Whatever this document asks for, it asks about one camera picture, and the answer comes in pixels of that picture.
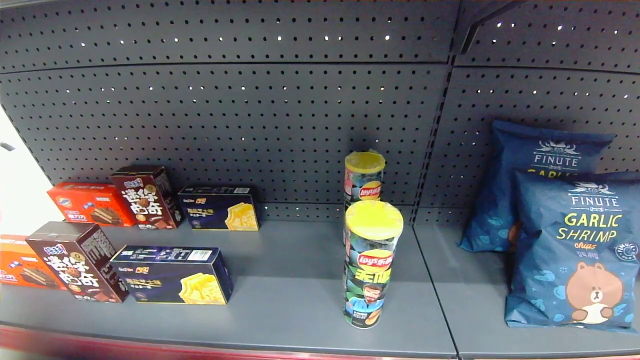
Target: yellow lid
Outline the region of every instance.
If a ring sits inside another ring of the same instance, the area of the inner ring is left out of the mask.
[[[344,164],[353,172],[371,174],[385,168],[385,158],[375,151],[352,152],[344,158]]]
[[[384,201],[354,202],[344,217],[351,232],[371,240],[395,238],[402,233],[404,226],[400,211]]]

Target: lay's chip can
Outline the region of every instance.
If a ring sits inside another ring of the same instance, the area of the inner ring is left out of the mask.
[[[344,209],[356,201],[379,200],[385,158],[375,151],[352,152],[344,158]]]
[[[404,220],[391,204],[358,201],[347,209],[344,226],[344,318],[359,329],[378,323]]]

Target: orange snack box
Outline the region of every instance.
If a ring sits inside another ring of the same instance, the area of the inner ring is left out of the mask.
[[[60,183],[47,192],[68,222],[133,226],[129,207],[111,184]]]
[[[41,289],[66,290],[24,241],[26,236],[0,235],[0,282]]]

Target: red snack box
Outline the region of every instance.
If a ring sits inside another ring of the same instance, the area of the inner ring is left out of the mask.
[[[26,241],[76,299],[123,302],[129,294],[109,264],[116,250],[98,224],[50,221]]]
[[[124,167],[111,175],[140,229],[176,229],[182,214],[166,170],[161,166]]]
[[[31,250],[26,236],[0,235],[0,282],[41,289],[66,290]]]
[[[111,184],[60,183],[47,192],[69,222],[133,226],[136,221]]]

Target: cracker box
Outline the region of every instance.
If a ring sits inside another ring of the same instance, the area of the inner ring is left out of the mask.
[[[133,226],[136,221],[111,184],[60,183],[47,192],[69,222]]]
[[[0,282],[41,289],[66,290],[31,250],[26,236],[0,235]]]
[[[123,302],[129,294],[109,264],[116,251],[98,224],[50,221],[26,241],[76,299]]]
[[[217,247],[127,245],[111,264],[138,302],[225,305],[233,291]]]
[[[253,188],[185,186],[178,199],[192,229],[258,230]]]
[[[140,229],[175,229],[182,214],[161,166],[124,167],[111,176]]]

